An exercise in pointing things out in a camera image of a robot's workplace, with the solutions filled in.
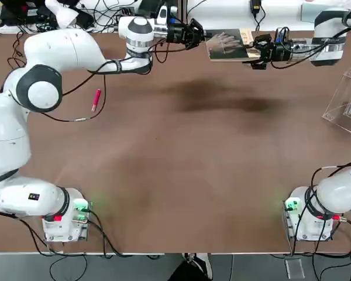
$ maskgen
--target white label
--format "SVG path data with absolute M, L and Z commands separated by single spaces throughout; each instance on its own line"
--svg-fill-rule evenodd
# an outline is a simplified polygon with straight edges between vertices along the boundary
M 29 7 L 35 8 L 36 5 L 33 2 L 26 2 Z
M 27 11 L 27 16 L 37 16 L 37 9 L 30 9 Z

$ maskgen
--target power adapter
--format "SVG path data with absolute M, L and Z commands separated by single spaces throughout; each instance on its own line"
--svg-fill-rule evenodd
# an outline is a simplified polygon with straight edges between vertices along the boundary
M 251 0 L 251 13 L 254 18 L 260 12 L 261 0 Z

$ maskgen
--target clear acrylic stand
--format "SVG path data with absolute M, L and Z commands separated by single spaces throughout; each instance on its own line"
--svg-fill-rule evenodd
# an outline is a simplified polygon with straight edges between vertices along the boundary
M 351 68 L 343 74 L 322 117 L 351 133 Z

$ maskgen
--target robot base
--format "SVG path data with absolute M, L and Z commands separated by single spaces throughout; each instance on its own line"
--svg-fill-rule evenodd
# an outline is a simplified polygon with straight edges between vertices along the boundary
M 46 241 L 70 242 L 87 238 L 89 213 L 84 213 L 85 220 L 79 220 L 81 214 L 76 209 L 75 200 L 84 200 L 82 194 L 76 189 L 66 189 L 70 195 L 68 210 L 62 216 L 61 221 L 45 221 L 42 219 Z
M 305 207 L 304 194 L 307 188 L 308 187 L 306 186 L 296 188 L 290 194 L 290 197 L 285 201 L 284 208 L 293 208 L 292 211 L 286 211 L 284 209 L 285 227 L 289 238 L 293 238 L 295 236 L 297 225 L 299 223 L 299 216 L 301 215 L 303 208 Z M 308 210 L 305 210 L 298 228 L 296 240 L 318 241 L 323 225 L 323 220 L 314 217 Z M 332 227 L 333 220 L 327 220 L 320 241 L 329 240 L 329 238 L 331 237 Z

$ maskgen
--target black shoe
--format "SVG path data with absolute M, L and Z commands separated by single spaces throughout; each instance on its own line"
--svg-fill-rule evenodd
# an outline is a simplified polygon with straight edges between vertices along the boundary
M 182 253 L 182 256 L 190 265 L 199 268 L 209 280 L 213 280 L 212 267 L 207 253 Z

